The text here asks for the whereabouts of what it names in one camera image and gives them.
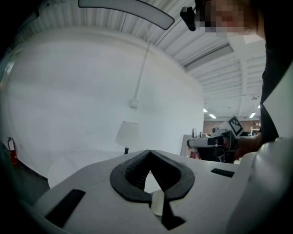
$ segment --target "ceiling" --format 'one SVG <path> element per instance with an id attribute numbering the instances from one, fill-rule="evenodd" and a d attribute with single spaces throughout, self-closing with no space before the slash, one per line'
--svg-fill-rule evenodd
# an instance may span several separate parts
<path id="1" fill-rule="evenodd" d="M 212 120 L 209 114 L 217 120 L 233 115 L 245 120 L 252 112 L 256 112 L 254 119 L 258 119 L 261 76 L 266 63 L 264 41 L 253 38 L 247 43 L 243 36 L 227 38 L 205 33 L 204 29 L 189 31 L 179 13 L 183 6 L 194 6 L 194 0 L 145 2 L 168 13 L 175 23 L 165 31 L 120 11 L 79 8 L 77 0 L 47 0 L 39 7 L 40 16 L 19 29 L 14 44 L 39 32 L 71 26 L 106 27 L 147 41 L 147 26 L 151 43 L 181 63 L 202 84 L 208 110 L 205 120 Z"/>

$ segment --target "fire extinguisher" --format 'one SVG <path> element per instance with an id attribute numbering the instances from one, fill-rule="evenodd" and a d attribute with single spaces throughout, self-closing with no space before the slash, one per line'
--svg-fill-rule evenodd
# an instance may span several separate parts
<path id="1" fill-rule="evenodd" d="M 14 167 L 17 167 L 17 157 L 16 157 L 16 151 L 15 151 L 15 147 L 14 147 L 14 141 L 11 137 L 8 138 L 8 148 L 9 148 L 9 152 L 10 152 L 10 159 L 11 159 L 11 163 Z"/>

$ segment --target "dark floor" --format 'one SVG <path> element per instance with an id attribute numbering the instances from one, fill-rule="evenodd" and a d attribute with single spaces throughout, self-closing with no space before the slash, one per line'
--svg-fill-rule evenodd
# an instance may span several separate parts
<path id="1" fill-rule="evenodd" d="M 4 147 L 2 151 L 1 163 L 4 164 L 7 172 L 11 172 L 11 178 L 19 192 L 19 195 L 28 204 L 33 205 L 36 201 L 50 189 L 48 182 L 38 178 L 22 165 L 13 167 L 10 161 L 9 151 Z"/>

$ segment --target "brick wall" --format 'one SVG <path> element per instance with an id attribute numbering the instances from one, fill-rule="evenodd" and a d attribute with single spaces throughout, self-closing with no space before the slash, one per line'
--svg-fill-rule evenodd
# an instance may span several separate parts
<path id="1" fill-rule="evenodd" d="M 212 134 L 212 128 L 219 126 L 224 121 L 204 121 L 203 122 L 203 133 L 207 133 L 209 135 Z M 260 123 L 260 121 L 240 121 L 243 131 L 244 132 L 250 132 L 250 128 L 260 128 L 259 126 L 256 126 L 256 123 Z"/>

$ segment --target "corrugated metal ceiling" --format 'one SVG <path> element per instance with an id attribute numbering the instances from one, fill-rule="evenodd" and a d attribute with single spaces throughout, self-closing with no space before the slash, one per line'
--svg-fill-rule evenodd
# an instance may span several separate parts
<path id="1" fill-rule="evenodd" d="M 184 67 L 199 58 L 229 45 L 226 38 L 210 36 L 197 30 L 190 32 L 179 13 L 183 6 L 194 6 L 194 0 L 146 0 L 175 19 L 163 30 L 139 17 L 99 8 L 79 8 L 77 0 L 48 0 L 39 8 L 40 17 L 25 25 L 15 37 L 15 43 L 25 42 L 32 35 L 57 27 L 97 26 L 124 32 L 147 40 L 146 26 L 151 42 L 178 60 Z M 265 56 L 247 60 L 247 95 L 261 95 L 261 74 Z M 204 88 L 206 108 L 217 117 L 237 115 L 241 100 L 242 74 L 239 60 L 230 56 L 210 67 L 202 66 L 191 73 Z"/>

